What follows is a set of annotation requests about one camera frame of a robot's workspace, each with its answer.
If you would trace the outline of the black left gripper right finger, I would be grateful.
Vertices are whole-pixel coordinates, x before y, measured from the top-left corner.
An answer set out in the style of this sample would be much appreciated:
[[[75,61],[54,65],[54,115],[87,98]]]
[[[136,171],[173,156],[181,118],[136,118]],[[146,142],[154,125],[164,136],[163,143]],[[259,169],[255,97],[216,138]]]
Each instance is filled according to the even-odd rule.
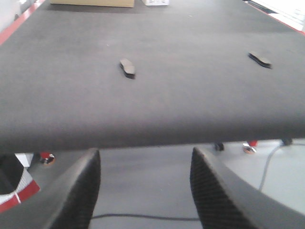
[[[260,192],[211,151],[193,148],[190,188],[204,229],[303,229],[305,216]]]

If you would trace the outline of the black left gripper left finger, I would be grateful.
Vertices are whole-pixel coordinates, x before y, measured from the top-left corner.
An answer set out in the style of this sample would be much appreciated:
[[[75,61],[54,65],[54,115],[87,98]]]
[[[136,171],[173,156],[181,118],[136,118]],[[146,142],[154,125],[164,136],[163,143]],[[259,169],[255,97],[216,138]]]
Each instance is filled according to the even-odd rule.
[[[87,229],[101,184],[101,157],[89,149],[34,197],[0,215],[2,229]]]

